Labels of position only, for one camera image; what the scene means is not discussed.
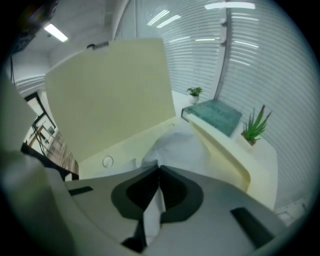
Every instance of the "teal book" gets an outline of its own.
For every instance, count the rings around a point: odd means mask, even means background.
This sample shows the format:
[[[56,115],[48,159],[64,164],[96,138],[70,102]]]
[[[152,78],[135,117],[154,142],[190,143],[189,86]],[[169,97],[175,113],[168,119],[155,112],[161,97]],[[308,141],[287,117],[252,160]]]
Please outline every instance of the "teal book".
[[[201,118],[228,137],[237,127],[242,116],[240,112],[216,99],[185,107],[182,110],[181,117],[188,121],[186,119],[188,114],[194,114]]]

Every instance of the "green plant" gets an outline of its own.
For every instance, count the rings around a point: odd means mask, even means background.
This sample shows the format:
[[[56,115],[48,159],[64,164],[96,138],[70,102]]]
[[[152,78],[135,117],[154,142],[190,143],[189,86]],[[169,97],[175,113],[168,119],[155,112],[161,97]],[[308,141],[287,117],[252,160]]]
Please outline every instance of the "green plant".
[[[265,105],[262,106],[260,113],[258,114],[255,120],[255,109],[253,109],[253,114],[249,116],[249,122],[243,125],[243,132],[241,133],[242,136],[253,146],[259,138],[257,136],[261,135],[267,125],[267,120],[271,115],[271,112],[266,116],[263,122],[262,117],[265,111]]]
[[[202,88],[201,87],[189,88],[186,91],[190,92],[190,95],[198,97],[200,95],[200,93],[202,92]]]

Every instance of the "white wall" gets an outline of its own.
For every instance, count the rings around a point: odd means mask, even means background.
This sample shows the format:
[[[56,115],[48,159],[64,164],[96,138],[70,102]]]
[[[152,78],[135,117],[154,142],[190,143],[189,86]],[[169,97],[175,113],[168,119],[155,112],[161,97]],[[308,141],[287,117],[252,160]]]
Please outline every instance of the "white wall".
[[[120,23],[121,17],[126,9],[128,2],[129,0],[117,0],[115,2],[113,14],[112,14],[112,20],[111,20],[112,40],[115,39],[118,25]]]
[[[44,74],[35,78],[24,79],[15,83],[17,91],[22,97],[35,93],[45,86]]]
[[[229,10],[229,54],[218,99],[241,112],[242,122],[263,104],[266,113],[272,111],[262,137],[277,153],[275,208],[280,208],[318,192],[319,64],[279,6],[266,0],[246,2],[255,9]]]
[[[0,73],[0,83],[0,150],[20,151],[37,115],[3,72]]]
[[[48,55],[45,53],[23,50],[12,56],[14,80],[29,79],[44,75],[51,69]],[[10,78],[10,60],[8,59],[6,72]]]
[[[136,0],[130,0],[126,5],[119,23],[119,29],[117,30],[119,31],[120,40],[133,40],[137,38]]]
[[[49,53],[50,65],[54,68],[72,56],[85,51],[88,45],[110,41],[111,38],[110,27],[92,27],[52,50]]]
[[[54,116],[51,113],[46,91],[42,89],[39,90],[37,93],[46,113],[48,114],[52,122],[54,122],[55,126],[57,126]]]

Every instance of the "potted plant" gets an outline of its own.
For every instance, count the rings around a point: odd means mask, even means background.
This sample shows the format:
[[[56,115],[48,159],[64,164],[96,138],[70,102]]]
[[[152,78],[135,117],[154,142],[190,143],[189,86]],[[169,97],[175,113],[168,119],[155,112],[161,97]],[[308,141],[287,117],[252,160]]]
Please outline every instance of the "potted plant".
[[[249,116],[249,122],[245,123],[243,125],[243,132],[241,135],[237,138],[236,142],[244,148],[244,150],[249,151],[252,149],[252,147],[255,145],[257,140],[260,140],[260,138],[257,138],[260,136],[266,129],[267,126],[267,120],[271,115],[271,112],[266,116],[264,121],[262,121],[264,111],[265,111],[265,105],[262,106],[256,120],[255,120],[255,109],[253,109],[253,114]]]
[[[196,87],[196,88],[189,88],[186,90],[187,92],[190,92],[189,94],[189,102],[191,104],[196,104],[199,101],[199,95],[202,92],[201,87]]]

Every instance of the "ceiling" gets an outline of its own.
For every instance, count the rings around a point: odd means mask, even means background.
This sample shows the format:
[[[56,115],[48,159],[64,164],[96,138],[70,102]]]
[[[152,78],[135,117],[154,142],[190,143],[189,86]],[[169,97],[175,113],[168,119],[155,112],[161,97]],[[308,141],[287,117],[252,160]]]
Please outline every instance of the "ceiling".
[[[112,14],[116,0],[59,0],[51,23],[67,37],[61,42],[41,29],[25,48],[25,51],[50,54],[62,44],[74,41],[88,41],[92,32],[106,33],[110,30]]]

